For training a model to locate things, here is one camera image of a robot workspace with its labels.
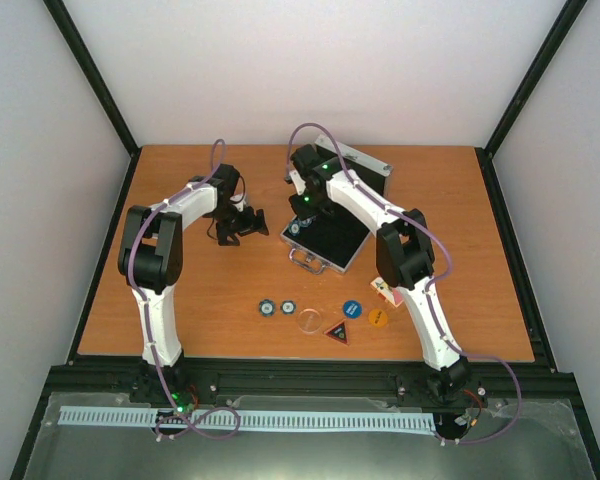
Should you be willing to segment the aluminium poker case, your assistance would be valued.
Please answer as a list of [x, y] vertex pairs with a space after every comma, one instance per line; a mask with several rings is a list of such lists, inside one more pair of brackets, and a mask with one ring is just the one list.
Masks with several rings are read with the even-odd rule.
[[[338, 164], [342, 153], [346, 166], [375, 193], [387, 191], [393, 167], [341, 142], [333, 143], [320, 135], [312, 145], [299, 149], [320, 159], [320, 164]], [[344, 207], [333, 204], [327, 210], [315, 210], [309, 217], [295, 216], [281, 233], [282, 240], [291, 248], [292, 263], [313, 273], [321, 274], [331, 268], [338, 273], [348, 270], [370, 236], [369, 230]]]

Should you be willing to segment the blue white poker chip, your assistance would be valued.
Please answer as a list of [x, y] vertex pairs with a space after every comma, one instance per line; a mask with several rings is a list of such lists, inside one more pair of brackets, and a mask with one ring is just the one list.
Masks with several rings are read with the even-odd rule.
[[296, 311], [296, 304], [292, 300], [285, 300], [281, 303], [280, 310], [285, 315], [291, 315]]
[[270, 317], [276, 312], [276, 305], [272, 300], [264, 299], [259, 303], [259, 313], [264, 317]]

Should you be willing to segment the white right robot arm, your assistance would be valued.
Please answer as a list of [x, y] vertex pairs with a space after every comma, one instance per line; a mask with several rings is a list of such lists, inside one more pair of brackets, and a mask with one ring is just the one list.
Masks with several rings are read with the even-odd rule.
[[338, 205], [360, 221], [376, 239], [376, 268], [401, 297], [411, 316], [431, 373], [428, 387], [439, 396], [468, 380], [470, 367], [456, 342], [439, 301], [431, 233], [422, 212], [404, 211], [349, 169], [340, 151], [330, 156], [304, 145], [288, 153], [288, 182], [296, 193], [289, 202], [305, 219]]

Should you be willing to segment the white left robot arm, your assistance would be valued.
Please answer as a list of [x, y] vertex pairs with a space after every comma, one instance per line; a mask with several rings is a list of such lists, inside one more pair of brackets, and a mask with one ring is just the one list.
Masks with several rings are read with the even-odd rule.
[[152, 206], [129, 208], [118, 270], [131, 287], [140, 313], [142, 358], [166, 367], [154, 377], [152, 388], [166, 402], [181, 400], [188, 378], [172, 368], [183, 354], [178, 339], [174, 293], [183, 270], [184, 231], [201, 218], [213, 220], [220, 246], [238, 246], [246, 235], [269, 233], [264, 211], [248, 204], [236, 188], [243, 177], [232, 165], [222, 164], [208, 177], [196, 176], [173, 196]]

